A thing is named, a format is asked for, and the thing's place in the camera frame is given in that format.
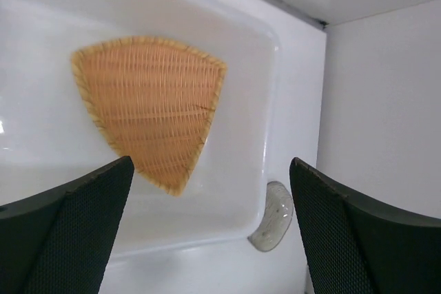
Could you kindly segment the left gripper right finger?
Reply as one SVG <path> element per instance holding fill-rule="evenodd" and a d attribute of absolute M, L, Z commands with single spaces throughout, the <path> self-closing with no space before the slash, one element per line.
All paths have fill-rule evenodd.
<path fill-rule="evenodd" d="M 371 198 L 299 158 L 289 179 L 315 293 L 440 292 L 440 219 Z"/>

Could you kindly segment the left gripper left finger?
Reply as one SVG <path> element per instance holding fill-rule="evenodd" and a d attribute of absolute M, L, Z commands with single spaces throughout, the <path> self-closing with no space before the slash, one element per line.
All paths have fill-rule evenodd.
<path fill-rule="evenodd" d="M 1 206 L 2 293 L 98 293 L 134 175 L 121 157 Z"/>

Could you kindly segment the clear square glass plate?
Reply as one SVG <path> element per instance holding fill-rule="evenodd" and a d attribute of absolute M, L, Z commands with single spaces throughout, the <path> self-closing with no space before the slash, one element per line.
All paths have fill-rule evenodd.
<path fill-rule="evenodd" d="M 247 239 L 260 252 L 275 249 L 284 238 L 293 218 L 294 201 L 279 181 L 267 184 L 265 212 L 257 230 Z"/>

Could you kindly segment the woven orange triangular basket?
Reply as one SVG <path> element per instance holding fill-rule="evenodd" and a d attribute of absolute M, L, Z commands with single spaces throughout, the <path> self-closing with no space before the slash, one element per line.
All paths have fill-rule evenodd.
<path fill-rule="evenodd" d="M 85 108 L 120 156 L 166 193 L 187 186 L 209 135 L 227 64 L 159 36 L 126 36 L 74 51 Z"/>

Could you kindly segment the white plastic bin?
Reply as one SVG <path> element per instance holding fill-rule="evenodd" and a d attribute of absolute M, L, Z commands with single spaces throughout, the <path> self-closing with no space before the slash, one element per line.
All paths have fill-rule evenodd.
<path fill-rule="evenodd" d="M 226 62 L 199 162 L 179 197 L 135 175 L 115 255 L 249 235 L 265 206 L 269 131 L 287 66 L 254 11 L 217 0 L 1 0 L 1 203 L 116 158 L 79 96 L 73 51 L 127 35 L 177 39 Z"/>

